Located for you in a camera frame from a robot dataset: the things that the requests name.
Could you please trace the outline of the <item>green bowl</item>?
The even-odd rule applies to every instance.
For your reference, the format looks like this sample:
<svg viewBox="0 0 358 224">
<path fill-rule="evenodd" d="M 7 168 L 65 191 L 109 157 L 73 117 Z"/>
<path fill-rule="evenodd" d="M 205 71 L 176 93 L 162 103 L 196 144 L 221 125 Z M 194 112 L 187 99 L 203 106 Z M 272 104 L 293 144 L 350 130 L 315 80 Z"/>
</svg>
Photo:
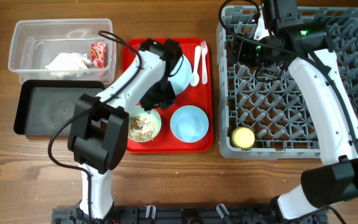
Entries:
<svg viewBox="0 0 358 224">
<path fill-rule="evenodd" d="M 158 135 L 161 127 L 162 120 L 157 110 L 145 111 L 138 105 L 129 115 L 128 138 L 135 142 L 148 142 Z"/>
</svg>

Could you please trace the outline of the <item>small light blue bowl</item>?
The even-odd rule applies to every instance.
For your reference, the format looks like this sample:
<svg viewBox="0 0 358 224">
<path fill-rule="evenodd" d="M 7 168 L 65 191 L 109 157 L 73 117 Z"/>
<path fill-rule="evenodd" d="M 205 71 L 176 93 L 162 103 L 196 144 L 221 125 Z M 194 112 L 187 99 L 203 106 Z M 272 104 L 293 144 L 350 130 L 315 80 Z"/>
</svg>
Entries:
<svg viewBox="0 0 358 224">
<path fill-rule="evenodd" d="M 209 119 L 206 113 L 197 106 L 182 106 L 172 114 L 170 129 L 173 135 L 182 142 L 198 142 L 208 132 Z"/>
</svg>

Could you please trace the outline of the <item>red snack wrapper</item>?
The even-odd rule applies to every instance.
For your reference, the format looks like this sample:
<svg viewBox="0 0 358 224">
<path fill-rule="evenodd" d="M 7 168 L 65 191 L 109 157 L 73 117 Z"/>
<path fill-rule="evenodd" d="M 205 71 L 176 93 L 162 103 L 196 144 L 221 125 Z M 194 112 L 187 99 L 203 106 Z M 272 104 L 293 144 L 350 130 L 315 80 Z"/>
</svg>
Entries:
<svg viewBox="0 0 358 224">
<path fill-rule="evenodd" d="M 96 68 L 104 67 L 104 59 L 106 56 L 106 43 L 99 41 L 90 45 L 91 60 Z"/>
</svg>

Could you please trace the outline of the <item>yellow plastic cup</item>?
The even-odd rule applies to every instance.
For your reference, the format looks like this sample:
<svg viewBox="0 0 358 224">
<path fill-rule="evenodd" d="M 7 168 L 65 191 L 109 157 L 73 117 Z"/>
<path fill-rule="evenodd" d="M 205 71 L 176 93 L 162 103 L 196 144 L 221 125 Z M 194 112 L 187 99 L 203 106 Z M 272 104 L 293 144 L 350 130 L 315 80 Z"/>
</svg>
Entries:
<svg viewBox="0 0 358 224">
<path fill-rule="evenodd" d="M 247 127 L 238 127 L 231 134 L 231 146 L 250 149 L 255 143 L 254 132 Z"/>
</svg>

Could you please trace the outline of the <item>white napkin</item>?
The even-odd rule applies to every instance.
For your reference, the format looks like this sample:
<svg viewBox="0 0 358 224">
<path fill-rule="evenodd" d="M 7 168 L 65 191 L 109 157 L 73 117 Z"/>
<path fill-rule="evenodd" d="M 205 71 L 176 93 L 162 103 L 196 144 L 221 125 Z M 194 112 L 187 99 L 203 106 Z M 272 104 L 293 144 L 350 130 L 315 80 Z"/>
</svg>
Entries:
<svg viewBox="0 0 358 224">
<path fill-rule="evenodd" d="M 62 79 L 70 75 L 79 76 L 71 70 L 86 70 L 91 64 L 87 54 L 60 53 L 45 68 L 52 70 L 52 76 Z"/>
</svg>

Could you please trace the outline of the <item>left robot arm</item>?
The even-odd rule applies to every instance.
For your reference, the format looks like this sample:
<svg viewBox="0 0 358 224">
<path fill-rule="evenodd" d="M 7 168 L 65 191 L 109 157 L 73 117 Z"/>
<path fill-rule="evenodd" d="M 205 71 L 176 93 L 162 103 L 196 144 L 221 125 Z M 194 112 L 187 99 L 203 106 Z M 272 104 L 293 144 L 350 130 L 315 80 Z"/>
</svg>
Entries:
<svg viewBox="0 0 358 224">
<path fill-rule="evenodd" d="M 126 148 L 130 112 L 167 109 L 176 100 L 169 77 L 183 51 L 172 39 L 147 39 L 134 51 L 135 59 L 124 73 L 96 96 L 84 94 L 70 121 L 68 149 L 83 176 L 83 198 L 76 216 L 83 223 L 112 220 L 112 171 Z"/>
</svg>

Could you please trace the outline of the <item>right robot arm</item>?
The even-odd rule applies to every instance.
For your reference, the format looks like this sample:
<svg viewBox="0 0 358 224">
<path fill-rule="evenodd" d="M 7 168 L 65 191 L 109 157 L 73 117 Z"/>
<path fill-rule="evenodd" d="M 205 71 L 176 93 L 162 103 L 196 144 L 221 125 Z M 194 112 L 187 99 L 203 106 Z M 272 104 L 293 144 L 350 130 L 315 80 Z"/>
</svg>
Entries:
<svg viewBox="0 0 358 224">
<path fill-rule="evenodd" d="M 263 37 L 234 34 L 245 43 L 239 61 L 264 72 L 282 63 L 302 92 L 320 146 L 322 166 L 304 171 L 300 185 L 273 198 L 269 220 L 291 223 L 358 198 L 358 118 L 337 65 L 326 24 L 305 21 L 296 1 L 255 5 Z"/>
</svg>

